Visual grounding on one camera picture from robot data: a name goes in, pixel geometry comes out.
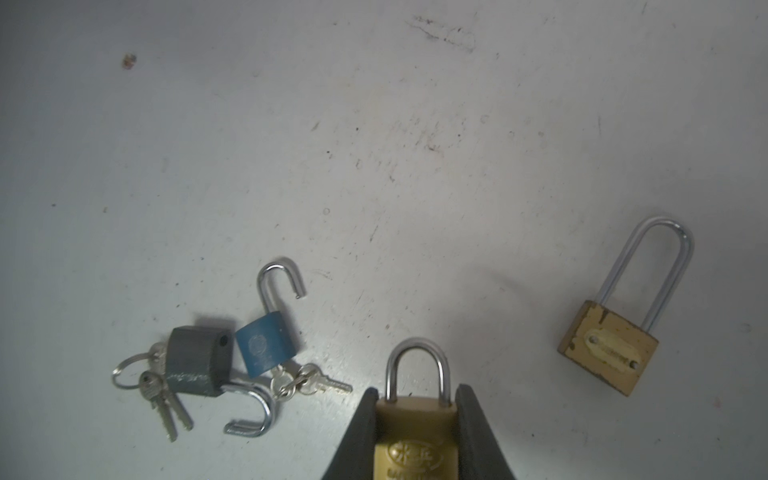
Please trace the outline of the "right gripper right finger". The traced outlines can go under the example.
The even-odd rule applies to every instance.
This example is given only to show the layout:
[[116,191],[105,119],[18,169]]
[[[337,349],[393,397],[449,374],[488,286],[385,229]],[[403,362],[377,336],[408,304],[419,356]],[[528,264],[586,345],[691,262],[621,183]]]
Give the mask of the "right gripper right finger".
[[460,384],[455,401],[459,479],[515,480],[472,387]]

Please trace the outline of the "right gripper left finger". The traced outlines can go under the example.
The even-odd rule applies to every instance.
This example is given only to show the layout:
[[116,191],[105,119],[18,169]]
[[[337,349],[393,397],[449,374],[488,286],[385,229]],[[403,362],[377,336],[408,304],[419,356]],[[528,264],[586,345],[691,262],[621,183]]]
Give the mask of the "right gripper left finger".
[[377,442],[376,404],[379,392],[369,387],[334,454],[323,480],[371,480]]

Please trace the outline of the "small brass padlock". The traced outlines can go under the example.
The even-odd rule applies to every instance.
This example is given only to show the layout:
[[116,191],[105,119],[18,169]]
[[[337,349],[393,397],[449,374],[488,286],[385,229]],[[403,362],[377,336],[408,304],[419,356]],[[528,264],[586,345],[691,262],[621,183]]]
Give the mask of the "small brass padlock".
[[[399,364],[410,350],[422,350],[437,366],[436,397],[399,397]],[[409,338],[391,352],[384,397],[376,403],[375,479],[457,479],[458,409],[450,395],[450,369],[443,350],[425,338]]]

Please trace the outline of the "blue padlock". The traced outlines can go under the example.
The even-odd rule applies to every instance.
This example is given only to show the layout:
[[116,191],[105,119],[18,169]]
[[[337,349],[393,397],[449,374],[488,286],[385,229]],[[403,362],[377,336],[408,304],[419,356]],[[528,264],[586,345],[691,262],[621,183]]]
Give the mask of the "blue padlock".
[[246,374],[251,379],[270,374],[270,390],[278,401],[290,400],[297,393],[307,396],[327,390],[351,393],[351,385],[327,377],[315,364],[304,364],[295,373],[288,369],[288,362],[297,355],[297,346],[282,311],[270,296],[268,275],[274,272],[286,274],[296,298],[306,296],[292,261],[278,259],[260,269],[257,287],[265,313],[235,332]]

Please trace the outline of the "long shackle brass padlock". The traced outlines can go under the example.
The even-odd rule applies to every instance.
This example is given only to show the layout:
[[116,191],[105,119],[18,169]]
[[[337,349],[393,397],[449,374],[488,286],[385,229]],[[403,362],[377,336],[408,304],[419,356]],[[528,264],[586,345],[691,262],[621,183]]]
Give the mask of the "long shackle brass padlock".
[[[641,241],[654,227],[666,227],[679,240],[671,270],[639,325],[607,306]],[[694,253],[692,232],[666,216],[642,220],[632,231],[596,296],[584,301],[560,340],[557,351],[597,379],[628,397],[634,391],[659,341],[651,334],[679,285]]]

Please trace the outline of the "black padlock with keys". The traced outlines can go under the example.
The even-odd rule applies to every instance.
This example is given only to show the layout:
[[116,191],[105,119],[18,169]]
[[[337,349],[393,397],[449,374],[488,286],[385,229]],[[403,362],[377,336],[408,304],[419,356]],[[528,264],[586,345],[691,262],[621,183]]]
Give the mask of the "black padlock with keys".
[[120,390],[136,390],[159,415],[166,438],[178,438],[176,423],[194,428],[194,421],[179,399],[181,394],[218,398],[225,393],[253,400],[263,412],[261,420],[234,419],[223,427],[227,435],[258,438],[276,423],[276,402],[264,388],[231,379],[234,338],[227,329],[182,326],[167,340],[120,362],[111,382]]

